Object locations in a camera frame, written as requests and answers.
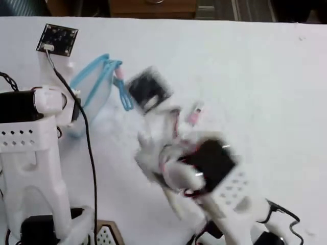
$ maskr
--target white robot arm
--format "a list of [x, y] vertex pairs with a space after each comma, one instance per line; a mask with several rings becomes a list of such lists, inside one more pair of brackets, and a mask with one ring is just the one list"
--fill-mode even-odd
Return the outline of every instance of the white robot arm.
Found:
[[[236, 162], [229, 145], [217, 133], [187, 133], [185, 125], [180, 127], [180, 111], [157, 110], [146, 116], [148, 133], [139, 135], [141, 150], [135, 158], [145, 175], [162, 186], [174, 211], [179, 215], [181, 208], [175, 205], [174, 195], [192, 198], [224, 235], [227, 245], [303, 244], [301, 236], [292, 229], [299, 219], [258, 194], [245, 167]], [[151, 125], [158, 117], [162, 118], [161, 125]], [[187, 118], [192, 127], [190, 118], [194, 116]], [[179, 133], [179, 128], [183, 128], [183, 133]], [[277, 211], [297, 220], [286, 226], [273, 218]], [[251, 237], [257, 223], [264, 223], [270, 233]]]
[[[0, 103], [5, 105], [0, 117], [0, 163], [9, 229], [22, 244], [38, 244], [43, 236], [59, 244], [82, 244], [92, 231], [94, 211], [69, 205], [57, 135], [58, 126], [68, 126], [78, 116], [73, 98], [48, 86], [0, 93]], [[27, 209], [25, 198], [35, 192], [47, 203], [48, 215], [31, 216]]]

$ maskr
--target wooden furniture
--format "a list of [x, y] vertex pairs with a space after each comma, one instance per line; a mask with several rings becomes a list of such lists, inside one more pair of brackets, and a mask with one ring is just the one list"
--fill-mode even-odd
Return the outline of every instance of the wooden furniture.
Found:
[[196, 0], [111, 0], [111, 17], [193, 19]]

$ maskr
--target black cable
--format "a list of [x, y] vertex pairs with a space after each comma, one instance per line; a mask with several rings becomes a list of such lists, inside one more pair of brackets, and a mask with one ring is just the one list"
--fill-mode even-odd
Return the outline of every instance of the black cable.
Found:
[[72, 89], [69, 87], [68, 83], [66, 82], [65, 78], [57, 71], [57, 69], [54, 66], [54, 63], [50, 57], [49, 52], [46, 50], [46, 55], [49, 59], [50, 65], [53, 68], [53, 71], [55, 72], [56, 76], [59, 78], [59, 80], [62, 82], [62, 84], [65, 86], [65, 88], [68, 90], [68, 92], [71, 94], [72, 98], [74, 99], [77, 107], [81, 111], [81, 114], [84, 118], [85, 121], [85, 129], [86, 129], [86, 140], [87, 140], [87, 147], [88, 147], [88, 152], [90, 155], [90, 160], [91, 160], [91, 166], [92, 166], [92, 174], [93, 174], [93, 183], [94, 183], [94, 242], [97, 244], [97, 218], [98, 218], [98, 196], [97, 196], [97, 177], [96, 177], [96, 167], [94, 164], [94, 159], [93, 159], [93, 153], [92, 153], [92, 148], [91, 148], [91, 141], [90, 141], [90, 134], [89, 134], [89, 128], [88, 128], [88, 120], [86, 117], [86, 114], [84, 112], [83, 107], [79, 103], [78, 99], [76, 98], [74, 92]]
[[5, 245], [9, 245], [9, 236], [10, 236], [10, 230], [7, 229], [6, 239], [5, 239]]
[[0, 77], [3, 77], [7, 81], [7, 83], [9, 83], [12, 90], [14, 90], [15, 92], [19, 91], [17, 83], [10, 76], [8, 76], [8, 74], [3, 73], [3, 72], [0, 71]]
[[61, 131], [61, 128], [57, 127], [57, 131], [59, 132], [58, 139], [60, 139], [60, 138], [62, 137], [62, 131]]
[[295, 219], [295, 221], [293, 221], [290, 224], [290, 230], [295, 236], [297, 236], [301, 240], [300, 245], [303, 245], [304, 244], [303, 237], [300, 234], [298, 234], [296, 231], [294, 231], [294, 229], [293, 229], [293, 226], [300, 223], [300, 221], [301, 221], [300, 218], [298, 216], [296, 216], [294, 213], [292, 213], [291, 211], [287, 210], [286, 208], [284, 208], [284, 207], [282, 207], [282, 206], [280, 206], [280, 205], [278, 205], [278, 204], [276, 204], [276, 203], [274, 203], [274, 202], [272, 202], [270, 200], [267, 200], [267, 201], [270, 204], [270, 206], [274, 206], [274, 208], [277, 209], [277, 211], [288, 214], [289, 216], [291, 216], [292, 218]]
[[202, 229], [202, 231], [196, 235], [196, 237], [194, 238], [194, 245], [198, 245], [198, 239], [205, 233], [205, 227], [208, 223], [205, 224], [204, 228]]
[[193, 236], [191, 237], [191, 239], [186, 243], [186, 245], [192, 245], [192, 244], [193, 244], [193, 240], [194, 240], [194, 238], [195, 238], [195, 235], [193, 235]]

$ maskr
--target black plastic part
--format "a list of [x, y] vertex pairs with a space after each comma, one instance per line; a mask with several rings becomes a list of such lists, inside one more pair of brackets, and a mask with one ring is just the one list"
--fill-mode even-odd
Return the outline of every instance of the black plastic part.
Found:
[[[201, 231], [201, 233], [198, 235], [200, 238], [201, 234], [204, 234], [205, 232], [208, 232], [211, 236], [213, 236], [216, 239], [220, 239], [224, 234], [219, 230], [219, 228], [216, 226], [216, 224], [210, 220], [205, 227], [203, 228], [203, 230]], [[193, 235], [191, 237], [191, 239], [186, 243], [186, 245], [192, 245], [194, 239], [196, 238], [196, 235]]]
[[271, 232], [263, 232], [254, 245], [285, 245], [281, 238]]
[[206, 185], [201, 193], [213, 191], [235, 166], [231, 155], [217, 139], [205, 141], [196, 152], [178, 160], [203, 173]]
[[0, 124], [36, 121], [43, 118], [34, 106], [34, 91], [0, 93]]
[[[80, 98], [77, 98], [77, 101], [78, 101], [78, 103], [81, 103], [81, 99]], [[73, 115], [72, 115], [72, 121], [76, 121], [77, 118], [78, 118], [78, 116], [79, 116], [79, 114], [80, 114], [80, 109], [78, 108], [78, 105], [75, 102], [74, 109], [73, 109]]]
[[206, 224], [204, 230], [216, 239], [220, 239], [224, 235], [212, 220]]
[[[128, 91], [144, 113], [154, 109], [171, 96], [170, 91], [167, 89], [164, 82], [161, 81], [159, 75], [151, 71], [145, 71], [140, 76], [136, 77], [128, 85]], [[146, 104], [155, 97], [157, 99], [156, 103], [146, 108]]]
[[36, 50], [45, 52], [43, 45], [50, 44], [55, 47], [51, 54], [70, 56], [77, 33], [77, 29], [46, 24]]
[[[82, 208], [72, 208], [72, 219], [80, 216]], [[52, 215], [32, 216], [21, 224], [20, 241], [22, 245], [57, 245], [59, 239], [54, 232]]]

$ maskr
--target white table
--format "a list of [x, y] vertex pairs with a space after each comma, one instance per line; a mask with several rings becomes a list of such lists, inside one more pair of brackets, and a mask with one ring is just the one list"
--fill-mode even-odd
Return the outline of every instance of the white table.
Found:
[[[183, 103], [205, 101], [202, 126], [219, 130], [264, 196], [294, 211], [325, 244], [327, 27], [284, 23], [101, 18], [0, 18], [0, 70], [19, 87], [46, 81], [36, 45], [46, 23], [79, 29], [76, 74], [95, 57], [123, 61], [129, 78], [155, 65]], [[69, 77], [64, 68], [59, 67]], [[0, 90], [9, 89], [0, 80]], [[191, 233], [133, 160], [141, 117], [113, 92], [91, 126], [99, 218], [126, 244], [184, 244]], [[85, 138], [60, 142], [73, 205], [93, 205]], [[2, 234], [5, 218], [2, 211]]]

